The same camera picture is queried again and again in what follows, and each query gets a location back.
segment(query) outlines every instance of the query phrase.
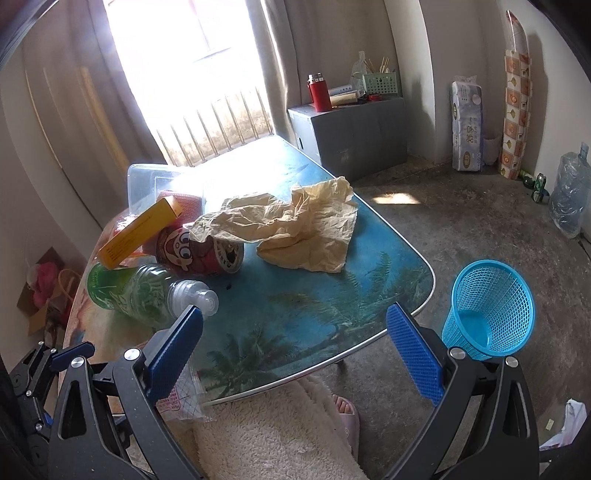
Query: paper roll package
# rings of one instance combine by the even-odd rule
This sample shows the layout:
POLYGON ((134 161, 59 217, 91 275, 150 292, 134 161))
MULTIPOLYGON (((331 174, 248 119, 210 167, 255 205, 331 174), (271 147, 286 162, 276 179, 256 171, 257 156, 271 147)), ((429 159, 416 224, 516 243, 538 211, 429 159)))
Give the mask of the paper roll package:
POLYGON ((510 35, 509 50, 505 52, 506 110, 499 172, 505 178, 514 180, 519 176, 530 127, 531 62, 527 37, 521 23, 510 10, 507 10, 506 18, 510 35))
POLYGON ((475 83, 452 83, 452 165, 457 171, 481 171, 484 128, 482 89, 475 83))

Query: toilet paper pack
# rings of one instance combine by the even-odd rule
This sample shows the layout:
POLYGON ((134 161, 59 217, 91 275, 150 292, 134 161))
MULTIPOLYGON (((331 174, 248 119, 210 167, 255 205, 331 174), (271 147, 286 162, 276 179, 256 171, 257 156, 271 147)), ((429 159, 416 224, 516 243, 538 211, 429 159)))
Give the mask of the toilet paper pack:
POLYGON ((452 83, 452 165, 457 171, 481 171, 484 153, 482 88, 452 83))

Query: green plastic bottle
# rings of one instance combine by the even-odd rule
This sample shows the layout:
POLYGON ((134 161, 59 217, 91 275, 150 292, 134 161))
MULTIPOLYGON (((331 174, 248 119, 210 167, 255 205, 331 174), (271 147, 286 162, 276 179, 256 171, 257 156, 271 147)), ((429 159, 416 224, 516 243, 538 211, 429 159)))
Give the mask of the green plastic bottle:
POLYGON ((219 304, 205 283, 181 280, 159 264, 116 270, 96 264, 86 290, 99 307, 118 310, 156 329, 172 325, 189 305, 197 306, 205 318, 214 315, 219 304))

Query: beige paper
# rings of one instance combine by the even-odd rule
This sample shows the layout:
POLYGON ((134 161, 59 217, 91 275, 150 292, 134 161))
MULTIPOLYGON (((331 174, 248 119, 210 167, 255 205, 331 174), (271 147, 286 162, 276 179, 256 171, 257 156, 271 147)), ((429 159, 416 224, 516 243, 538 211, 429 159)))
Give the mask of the beige paper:
POLYGON ((219 212, 197 219, 191 239, 211 235, 231 242, 261 242, 263 260, 284 268, 338 273, 345 265, 358 205, 344 177, 291 189, 291 203, 268 193, 225 200, 219 212))

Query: yellow cardboard box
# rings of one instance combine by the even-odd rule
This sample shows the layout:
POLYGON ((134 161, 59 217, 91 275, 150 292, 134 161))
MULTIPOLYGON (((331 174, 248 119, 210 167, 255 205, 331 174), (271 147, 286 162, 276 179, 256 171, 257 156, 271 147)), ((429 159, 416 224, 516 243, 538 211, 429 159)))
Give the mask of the yellow cardboard box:
POLYGON ((98 258, 106 268, 113 269, 160 230, 183 213, 173 196, 164 197, 121 230, 99 250, 98 258))

